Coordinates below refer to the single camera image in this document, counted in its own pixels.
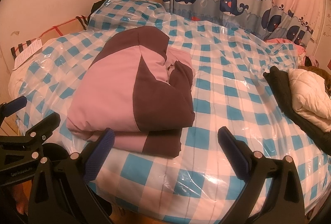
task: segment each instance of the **black clamp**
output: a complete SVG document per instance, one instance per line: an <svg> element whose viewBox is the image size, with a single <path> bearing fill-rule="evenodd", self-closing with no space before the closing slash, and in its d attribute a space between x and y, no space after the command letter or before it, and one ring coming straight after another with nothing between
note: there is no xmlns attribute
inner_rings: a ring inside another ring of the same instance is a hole
<svg viewBox="0 0 331 224"><path fill-rule="evenodd" d="M226 127L219 129L218 142L236 176L245 182L219 224L304 224L302 188L291 156L275 160L252 152ZM266 178L272 178L272 182L265 202L261 211L250 217Z"/></svg>
<svg viewBox="0 0 331 224"><path fill-rule="evenodd" d="M1 104L0 123L26 104L25 97ZM69 156L61 146L45 143L59 125L60 116L52 113L25 136L0 136L0 218L12 224L112 224L111 205L87 184L113 147L114 132L105 130L81 153ZM29 216L20 215L8 187L31 179Z"/></svg>
<svg viewBox="0 0 331 224"><path fill-rule="evenodd" d="M79 154L61 161L43 157L34 175L29 201L31 224L110 224L109 213L87 186L95 180L112 148L115 134L107 129Z"/></svg>

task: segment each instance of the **red and white striped cloth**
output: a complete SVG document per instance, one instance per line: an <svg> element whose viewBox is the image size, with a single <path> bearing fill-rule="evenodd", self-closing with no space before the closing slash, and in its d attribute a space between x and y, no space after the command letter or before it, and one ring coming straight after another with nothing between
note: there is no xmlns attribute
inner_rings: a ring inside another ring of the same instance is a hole
<svg viewBox="0 0 331 224"><path fill-rule="evenodd" d="M69 33L78 33L80 31L86 30L87 24L88 23L85 16L77 16L69 21L51 27L50 29L42 33L39 38L41 39L42 44L45 44L48 40L52 38L57 38ZM25 43L21 43L17 46L12 47L11 52L13 58L16 59L16 57L36 39L37 38L33 38L27 40Z"/></svg>

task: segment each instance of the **blue and white checkered fabric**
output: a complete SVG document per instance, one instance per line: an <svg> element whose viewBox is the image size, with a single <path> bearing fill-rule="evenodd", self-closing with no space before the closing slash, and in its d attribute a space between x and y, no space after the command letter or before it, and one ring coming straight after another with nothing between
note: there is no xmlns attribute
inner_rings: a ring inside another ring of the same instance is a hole
<svg viewBox="0 0 331 224"><path fill-rule="evenodd" d="M87 31L60 37L45 48L30 65L19 92L28 99L18 113L21 131L55 111L61 125L49 141L70 153L81 151L86 142L66 128L72 94L109 38L143 25L159 28L169 35L171 46L191 54L196 120L183 130L177 158L112 149L91 187L124 208L169 223L218 223L244 185L217 142L217 130L227 126L252 151L277 159L291 155L306 209L311 209L330 183L328 157L284 116L263 78L273 65L281 70L296 67L293 46L267 46L242 29L186 20L157 3L108 0L92 16ZM270 183L266 180L254 212L260 210Z"/></svg>

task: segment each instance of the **brown fur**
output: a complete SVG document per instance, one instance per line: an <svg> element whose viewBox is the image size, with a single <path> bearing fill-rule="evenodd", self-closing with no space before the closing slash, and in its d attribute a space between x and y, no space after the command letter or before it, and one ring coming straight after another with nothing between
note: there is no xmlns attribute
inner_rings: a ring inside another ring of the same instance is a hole
<svg viewBox="0 0 331 224"><path fill-rule="evenodd" d="M330 94L331 94L331 75L327 71L320 69L316 66L309 66L309 67L299 66L298 68L304 69L306 71L314 72L315 74L318 74L320 77L324 78L326 92L330 96Z"/></svg>

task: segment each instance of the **pink fabric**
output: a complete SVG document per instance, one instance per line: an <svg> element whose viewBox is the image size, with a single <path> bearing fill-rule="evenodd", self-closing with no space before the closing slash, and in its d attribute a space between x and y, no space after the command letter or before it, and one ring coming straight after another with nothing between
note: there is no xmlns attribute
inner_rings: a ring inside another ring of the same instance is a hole
<svg viewBox="0 0 331 224"><path fill-rule="evenodd" d="M167 69L170 67L169 63L175 62L176 60L190 67L193 71L193 77L195 77L195 70L192 66L192 60L190 54L188 54L184 50L179 50L169 46L167 49L167 61L165 62L165 66L167 67Z"/></svg>
<svg viewBox="0 0 331 224"><path fill-rule="evenodd" d="M265 41L266 43L276 43L276 44L294 44L292 41L285 39L285 38L274 38L274 39L270 39Z"/></svg>
<svg viewBox="0 0 331 224"><path fill-rule="evenodd" d="M133 46L91 66L76 89L68 110L67 128L70 131L83 139L86 139L85 132L103 131L108 127L114 131L139 131L132 105L132 92L140 62L138 55L139 46ZM103 88L95 86L100 81L105 81Z"/></svg>
<svg viewBox="0 0 331 224"><path fill-rule="evenodd" d="M167 82L167 70L164 68L165 59L160 54L142 45L139 46L139 49L148 69L154 75L155 79L158 81Z"/></svg>
<svg viewBox="0 0 331 224"><path fill-rule="evenodd" d="M299 45L295 45L296 49L297 49L297 54L298 55L301 55L303 53L306 53L306 50L305 48L303 48L302 46L299 46Z"/></svg>
<svg viewBox="0 0 331 224"><path fill-rule="evenodd" d="M115 148L120 148L128 151L141 153L143 151L148 132L128 132L117 131L115 132Z"/></svg>

